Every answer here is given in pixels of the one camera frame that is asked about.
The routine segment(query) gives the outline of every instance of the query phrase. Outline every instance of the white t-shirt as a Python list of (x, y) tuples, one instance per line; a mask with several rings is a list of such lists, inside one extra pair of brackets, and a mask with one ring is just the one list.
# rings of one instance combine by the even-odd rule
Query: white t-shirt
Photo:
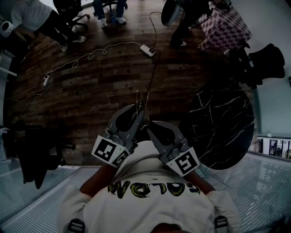
[[(140, 143), (134, 154), (144, 154), (144, 150), (151, 152), (150, 158), (139, 160), (134, 166), (162, 166), (152, 156), (157, 150), (148, 142)], [(69, 185), (60, 202), (58, 232), (67, 232), (70, 221), (79, 218), (89, 233), (150, 233), (160, 223), (175, 224), (186, 232), (213, 233), (215, 211), (227, 218), (234, 233), (239, 232), (240, 216), (228, 192), (205, 195), (170, 171), (138, 172), (134, 166), (123, 166), (125, 174), (119, 170), (117, 177), (121, 177), (93, 198)]]
[(16, 1), (12, 12), (12, 24), (16, 28), (23, 25), (25, 28), (36, 31), (48, 19), (52, 8), (39, 0)]

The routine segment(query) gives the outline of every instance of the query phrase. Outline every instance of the metal floor grate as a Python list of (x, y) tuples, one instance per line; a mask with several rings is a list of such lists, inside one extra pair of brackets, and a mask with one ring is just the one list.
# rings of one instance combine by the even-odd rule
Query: metal floor grate
[(246, 154), (235, 166), (200, 175), (216, 190), (227, 190), (241, 215), (241, 232), (268, 225), (289, 214), (291, 162)]
[[(5, 233), (56, 233), (55, 222), (59, 200), (68, 183), (80, 187), (97, 168), (83, 167), (63, 185), (19, 212), (1, 225)], [(290, 206), (291, 162), (246, 154), (234, 167), (218, 171), (202, 167), (197, 171), (216, 190), (227, 190), (242, 219), (241, 232), (246, 233), (272, 223), (287, 213)]]
[(47, 171), (40, 189), (34, 182), (23, 183), (22, 170), (7, 164), (7, 173), (0, 175), (0, 223), (13, 214), (31, 204), (52, 187), (66, 179), (76, 168), (58, 167), (54, 171)]
[(68, 184), (80, 187), (98, 168), (85, 167), (79, 169), (69, 179), (49, 191), (28, 208), (7, 220), (1, 225), (5, 233), (57, 233), (56, 216), (59, 201)]

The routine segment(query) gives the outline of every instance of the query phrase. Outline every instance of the glass railing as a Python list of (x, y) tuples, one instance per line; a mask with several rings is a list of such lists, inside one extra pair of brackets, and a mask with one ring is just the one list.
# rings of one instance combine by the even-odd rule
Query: glass railing
[(58, 167), (54, 171), (47, 171), (41, 188), (37, 189), (34, 182), (23, 183), (18, 160), (0, 162), (0, 223), (31, 204), (77, 169)]

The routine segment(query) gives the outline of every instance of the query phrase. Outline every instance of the black pants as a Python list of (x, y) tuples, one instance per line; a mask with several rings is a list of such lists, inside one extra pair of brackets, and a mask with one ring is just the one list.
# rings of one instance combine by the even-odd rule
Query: black pants
[(59, 42), (61, 45), (66, 43), (66, 39), (63, 37), (64, 34), (69, 40), (75, 41), (79, 38), (77, 33), (74, 33), (63, 18), (52, 10), (49, 18), (44, 22), (44, 24), (37, 30), (41, 34), (49, 36), (51, 39)]
[(182, 37), (189, 31), (189, 27), (194, 24), (203, 14), (209, 12), (208, 1), (201, 1), (200, 3), (186, 3), (181, 5), (185, 11), (185, 16), (177, 29), (175, 30), (171, 45), (179, 46), (182, 44)]

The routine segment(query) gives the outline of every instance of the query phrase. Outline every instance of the black marble tabletop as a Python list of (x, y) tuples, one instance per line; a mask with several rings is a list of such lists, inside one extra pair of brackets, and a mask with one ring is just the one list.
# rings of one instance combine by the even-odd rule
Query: black marble tabletop
[(180, 130), (201, 163), (222, 170), (237, 164), (254, 133), (254, 114), (245, 92), (230, 80), (206, 83), (194, 96)]

